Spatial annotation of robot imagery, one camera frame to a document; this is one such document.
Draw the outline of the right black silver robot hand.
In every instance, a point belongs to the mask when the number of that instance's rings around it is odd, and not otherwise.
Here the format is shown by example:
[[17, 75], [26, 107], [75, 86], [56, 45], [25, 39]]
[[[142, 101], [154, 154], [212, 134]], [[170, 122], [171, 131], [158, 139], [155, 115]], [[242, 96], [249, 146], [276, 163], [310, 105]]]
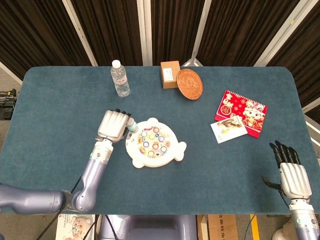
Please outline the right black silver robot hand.
[[269, 146], [273, 151], [280, 174], [280, 183], [271, 182], [267, 177], [262, 176], [264, 184], [277, 190], [282, 198], [309, 199], [312, 195], [310, 181], [297, 151], [277, 140], [269, 143]]

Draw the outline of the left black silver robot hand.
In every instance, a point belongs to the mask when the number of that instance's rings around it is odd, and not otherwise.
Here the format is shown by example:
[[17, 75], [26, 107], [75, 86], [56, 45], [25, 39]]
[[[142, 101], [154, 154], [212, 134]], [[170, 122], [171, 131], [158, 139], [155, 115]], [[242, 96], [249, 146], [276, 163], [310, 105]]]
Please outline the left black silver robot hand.
[[100, 139], [108, 139], [112, 143], [117, 143], [123, 138], [125, 128], [130, 129], [134, 122], [131, 115], [125, 111], [118, 108], [107, 110], [98, 128], [97, 136]]

